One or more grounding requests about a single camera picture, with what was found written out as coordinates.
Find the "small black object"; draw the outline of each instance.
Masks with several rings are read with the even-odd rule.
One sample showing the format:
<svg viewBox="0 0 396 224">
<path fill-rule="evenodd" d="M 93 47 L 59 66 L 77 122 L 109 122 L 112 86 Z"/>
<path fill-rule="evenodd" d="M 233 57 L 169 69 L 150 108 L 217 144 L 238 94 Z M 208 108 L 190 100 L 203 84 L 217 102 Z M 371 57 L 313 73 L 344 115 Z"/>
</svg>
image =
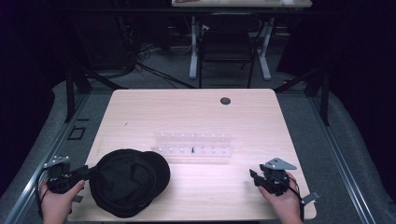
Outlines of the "small black object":
<svg viewBox="0 0 396 224">
<path fill-rule="evenodd" d="M 250 176 L 254 179 L 255 186 L 264 187 L 269 193 L 276 196 L 284 194 L 289 189 L 289 176 L 285 170 L 295 170 L 296 167 L 282 161 L 280 158 L 274 158 L 264 164 L 260 164 L 264 176 L 257 175 L 256 172 L 250 171 Z"/>
<path fill-rule="evenodd" d="M 231 100 L 228 97 L 223 97 L 220 99 L 220 102 L 222 105 L 229 105 L 231 103 Z"/>
<path fill-rule="evenodd" d="M 60 178 L 50 178 L 47 183 L 49 190 L 54 193 L 64 194 L 73 188 L 78 181 L 90 179 L 90 169 L 88 169 L 87 165 L 66 174 Z"/>
</svg>

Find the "black cable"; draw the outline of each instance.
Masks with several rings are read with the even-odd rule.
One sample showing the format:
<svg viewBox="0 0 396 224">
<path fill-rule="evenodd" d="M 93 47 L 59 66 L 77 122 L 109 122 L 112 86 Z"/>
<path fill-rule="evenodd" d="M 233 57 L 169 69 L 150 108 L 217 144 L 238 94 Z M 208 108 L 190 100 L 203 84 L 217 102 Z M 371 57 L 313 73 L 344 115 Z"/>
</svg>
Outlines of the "black cable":
<svg viewBox="0 0 396 224">
<path fill-rule="evenodd" d="M 300 201 L 300 219 L 301 219 L 302 222 L 304 222 L 304 207 L 305 207 L 305 204 L 303 204 L 303 199 L 301 198 L 301 195 L 300 195 L 300 187 L 298 186 L 297 181 L 295 179 L 291 178 L 290 176 L 289 176 L 289 180 L 292 180 L 294 182 L 294 184 L 296 185 L 296 188 L 298 190 L 298 195 L 297 196 L 298 196 L 298 199 Z"/>
<path fill-rule="evenodd" d="M 285 36 L 285 35 L 274 34 L 273 36 L 276 36 L 276 37 L 279 37 L 279 38 L 283 38 L 283 39 L 290 39 L 288 36 Z"/>
<path fill-rule="evenodd" d="M 41 218 L 43 218 L 43 211 L 41 210 L 41 204 L 44 196 L 46 195 L 47 192 L 43 194 L 43 197 L 40 199 L 40 189 L 39 189 L 39 184 L 38 182 L 40 181 L 41 176 L 44 174 L 44 172 L 47 169 L 42 169 L 40 173 L 38 174 L 37 178 L 35 179 L 35 201 L 37 203 L 37 208 L 38 208 L 38 214 L 40 215 Z"/>
<path fill-rule="evenodd" d="M 156 49 L 154 44 L 146 44 L 141 48 L 140 53 L 149 53 L 153 49 Z"/>
<path fill-rule="evenodd" d="M 128 68 L 125 68 L 124 70 L 122 70 L 122 71 L 120 71 L 119 73 L 116 73 L 116 74 L 110 74 L 110 75 L 101 74 L 101 77 L 105 77 L 107 79 L 116 78 L 116 77 L 124 77 L 124 76 L 130 74 L 133 71 L 134 71 L 133 67 L 128 67 Z"/>
<path fill-rule="evenodd" d="M 148 66 L 146 66 L 146 65 L 144 65 L 144 64 L 142 64 L 142 63 L 136 62 L 136 64 L 139 65 L 142 69 L 144 69 L 144 70 L 150 72 L 151 74 L 153 74 L 153 75 L 155 75 L 155 76 L 157 76 L 157 77 L 163 78 L 163 79 L 166 80 L 167 82 L 173 81 L 173 82 L 176 82 L 176 83 L 178 83 L 178 84 L 181 84 L 181 85 L 183 85 L 183 86 L 185 86 L 185 87 L 188 87 L 188 88 L 191 88 L 191 89 L 196 89 L 196 87 L 194 87 L 194 86 L 192 86 L 192 85 L 190 85 L 190 84 L 188 84 L 188 83 L 186 83 L 186 82 L 180 81 L 180 80 L 176 79 L 175 77 L 172 77 L 172 76 L 167 75 L 167 74 L 165 74 L 165 73 L 163 73 L 163 72 L 160 72 L 160 71 L 158 71 L 158 70 L 155 70 L 155 69 L 153 69 L 153 68 L 150 68 L 150 67 L 148 67 Z"/>
<path fill-rule="evenodd" d="M 136 55 L 136 61 L 141 63 L 143 61 L 145 61 L 146 59 L 148 59 L 151 56 L 150 51 L 152 49 L 155 49 L 153 45 L 147 45 L 145 47 L 143 47 L 140 52 Z"/>
<path fill-rule="evenodd" d="M 294 193 L 295 195 L 297 195 L 297 197 L 298 197 L 298 199 L 299 199 L 300 201 L 302 201 L 303 199 L 301 198 L 301 195 L 300 195 L 300 188 L 298 187 L 297 181 L 296 181 L 295 179 L 291 178 L 290 176 L 288 176 L 288 179 L 289 179 L 289 180 L 292 180 L 292 181 L 294 182 L 294 184 L 296 185 L 297 190 L 291 188 L 290 186 L 289 186 L 289 189 L 290 189 L 291 191 L 293 191 L 293 193 Z"/>
</svg>

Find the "table top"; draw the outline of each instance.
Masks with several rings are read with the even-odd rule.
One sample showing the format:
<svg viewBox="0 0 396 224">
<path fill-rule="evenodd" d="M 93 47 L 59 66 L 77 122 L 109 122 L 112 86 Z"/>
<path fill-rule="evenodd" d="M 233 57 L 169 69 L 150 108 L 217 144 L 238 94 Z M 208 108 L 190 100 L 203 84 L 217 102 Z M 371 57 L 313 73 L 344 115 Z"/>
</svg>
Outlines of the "table top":
<svg viewBox="0 0 396 224">
<path fill-rule="evenodd" d="M 230 99 L 228 105 L 220 99 Z M 249 169 L 280 158 L 301 195 L 309 194 L 301 165 L 276 95 L 267 89 L 114 91 L 86 164 L 93 167 L 119 148 L 150 151 L 156 133 L 227 134 L 230 157 L 168 157 L 171 179 L 165 191 L 134 217 L 119 219 L 99 208 L 89 181 L 73 203 L 72 221 L 216 221 L 276 219 L 260 195 Z M 316 208 L 305 207 L 305 218 Z"/>
<path fill-rule="evenodd" d="M 311 7 L 310 0 L 172 0 L 173 7 Z"/>
</svg>

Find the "gray carpet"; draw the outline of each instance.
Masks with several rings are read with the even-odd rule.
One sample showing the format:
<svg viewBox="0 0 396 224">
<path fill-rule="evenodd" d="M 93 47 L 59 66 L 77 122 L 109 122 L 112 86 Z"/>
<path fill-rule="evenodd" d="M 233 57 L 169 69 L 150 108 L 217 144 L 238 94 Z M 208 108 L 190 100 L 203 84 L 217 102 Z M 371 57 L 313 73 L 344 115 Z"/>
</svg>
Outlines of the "gray carpet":
<svg viewBox="0 0 396 224">
<path fill-rule="evenodd" d="M 284 79 L 292 78 L 288 74 L 275 71 L 282 50 L 281 44 L 277 48 L 276 41 L 282 43 L 283 40 L 273 40 L 273 47 L 269 48 L 267 57 L 273 80 L 264 81 L 260 67 L 256 64 L 252 88 L 273 89 L 280 86 Z M 198 84 L 197 80 L 188 78 L 189 54 L 154 50 L 143 61 L 143 64 L 173 75 L 193 86 Z M 204 69 L 204 87 L 244 88 L 246 79 L 235 77 L 233 75 L 235 69 L 237 68 L 232 67 L 230 70 L 222 70 L 226 71 L 224 76 L 227 78 L 216 78 L 217 67 L 206 66 Z M 148 72 L 140 72 L 138 67 L 132 74 L 112 80 L 130 89 L 185 88 L 179 84 L 173 86 Z M 18 220 L 18 223 L 42 222 L 37 214 L 35 203 L 27 204 L 25 208 L 14 208 L 14 205 L 21 200 L 23 189 L 35 173 L 35 169 L 39 164 L 42 164 L 45 156 L 49 154 L 49 151 L 55 150 L 57 155 L 71 157 L 72 168 L 84 164 L 111 94 L 111 90 L 98 81 L 92 80 L 92 86 L 93 92 L 90 95 L 80 95 L 76 92 L 77 98 L 79 97 L 80 110 L 77 111 L 69 124 L 64 124 L 66 112 L 64 83 L 54 88 L 56 99 L 47 123 L 37 138 L 25 164 L 0 200 L 0 207 L 2 208 L 0 222 L 5 223 L 7 220 Z M 329 133 L 335 139 L 337 148 L 344 156 L 376 223 L 394 223 L 394 202 L 388 198 L 387 193 L 383 190 L 376 169 L 353 120 L 339 100 L 331 95 L 329 108 L 331 126 L 324 127 L 321 120 L 318 119 L 317 99 L 305 98 L 302 94 L 303 88 L 304 83 L 301 83 L 288 92 L 279 93 L 277 97 L 308 186 L 311 191 L 317 190 L 322 195 L 316 203 L 317 217 L 307 220 L 306 223 L 363 223 L 354 201 L 351 200 L 350 190 L 340 174 L 339 167 L 337 167 L 337 160 L 333 151 L 334 143 L 329 140 Z M 73 128 L 85 129 L 80 140 L 67 140 L 67 137 L 73 132 Z M 13 215 L 12 212 L 15 211 L 12 209 L 25 212 L 21 213 L 20 218 L 13 219 L 9 217 L 10 213 Z M 278 221 L 264 221 L 262 223 L 278 223 Z"/>
</svg>

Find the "cable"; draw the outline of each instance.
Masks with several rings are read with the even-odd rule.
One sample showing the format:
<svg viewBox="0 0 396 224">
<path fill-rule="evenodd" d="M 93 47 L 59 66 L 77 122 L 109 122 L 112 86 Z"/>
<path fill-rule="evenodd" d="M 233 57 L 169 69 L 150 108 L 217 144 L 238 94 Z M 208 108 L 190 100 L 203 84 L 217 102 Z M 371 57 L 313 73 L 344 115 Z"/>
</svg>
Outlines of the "cable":
<svg viewBox="0 0 396 224">
<path fill-rule="evenodd" d="M 184 22 L 186 23 L 187 28 L 188 28 L 189 31 L 190 31 L 190 34 L 192 35 L 192 31 L 191 31 L 191 29 L 190 29 L 189 23 L 188 23 L 187 20 L 186 20 L 186 17 L 183 17 L 183 20 L 184 20 Z M 177 50 L 175 50 L 175 47 L 171 46 L 171 50 L 172 50 L 174 53 L 179 54 L 179 55 L 188 53 L 188 52 L 191 50 L 191 48 L 192 48 L 192 44 L 190 44 L 190 46 L 189 46 L 189 48 L 188 48 L 187 50 L 185 50 L 185 51 L 183 51 L 183 52 L 178 52 Z"/>
<path fill-rule="evenodd" d="M 163 79 L 164 79 L 165 81 L 167 81 L 168 83 L 170 83 L 169 81 L 173 81 L 173 82 L 176 82 L 176 83 L 178 83 L 178 84 L 181 84 L 181 85 L 183 85 L 183 86 L 185 86 L 185 87 L 188 87 L 188 88 L 191 88 L 191 89 L 196 89 L 196 87 L 194 87 L 194 86 L 192 86 L 192 85 L 190 85 L 190 84 L 188 84 L 188 83 L 186 83 L 186 82 L 180 81 L 180 80 L 176 79 L 175 77 L 172 77 L 172 76 L 167 75 L 167 74 L 165 74 L 165 73 L 163 73 L 163 72 L 160 72 L 160 71 L 157 71 L 157 70 L 155 70 L 155 69 L 153 69 L 153 68 L 150 68 L 150 67 L 148 67 L 148 66 L 145 66 L 145 65 L 142 64 L 142 63 L 136 62 L 136 64 L 139 65 L 142 69 L 144 69 L 144 70 L 150 72 L 150 73 L 153 74 L 154 76 L 163 78 Z"/>
<path fill-rule="evenodd" d="M 294 194 L 296 194 L 298 199 L 299 199 L 299 202 L 300 202 L 300 219 L 301 219 L 302 222 L 304 222 L 304 207 L 305 207 L 305 204 L 303 203 L 303 199 L 301 198 L 301 195 L 300 195 L 300 187 L 298 186 L 297 181 L 295 179 L 289 177 L 289 180 L 292 180 L 294 182 L 294 184 L 296 185 L 296 188 L 298 190 L 298 193 L 297 193 L 294 189 L 289 187 L 289 189 L 291 189 L 291 191 L 293 191 Z"/>
<path fill-rule="evenodd" d="M 156 49 L 154 44 L 143 45 L 140 52 L 136 55 L 137 62 L 143 62 L 151 56 L 151 51 Z"/>
<path fill-rule="evenodd" d="M 43 197 L 40 199 L 40 189 L 39 189 L 38 183 L 41 179 L 41 176 L 44 174 L 45 171 L 47 171 L 47 169 L 42 169 L 40 171 L 40 173 L 38 174 L 37 178 L 35 179 L 35 201 L 37 203 L 38 214 L 40 215 L 41 218 L 43 218 L 43 211 L 41 210 L 41 204 L 42 204 L 43 198 L 47 192 L 44 192 Z"/>
</svg>

